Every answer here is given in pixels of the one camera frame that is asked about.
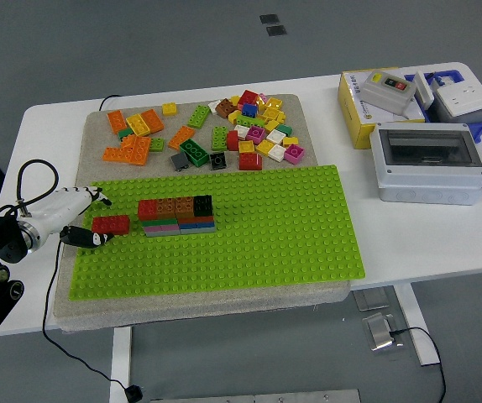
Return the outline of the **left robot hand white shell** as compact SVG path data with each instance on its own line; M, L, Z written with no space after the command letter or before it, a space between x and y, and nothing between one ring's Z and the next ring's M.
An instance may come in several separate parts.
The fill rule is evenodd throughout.
M62 243L94 249L114 237L112 233L94 233L92 230L71 226L93 202L112 203L102 189L90 187L61 188L37 201L28 217L20 217L18 225L30 252L42 247L51 234L59 234Z

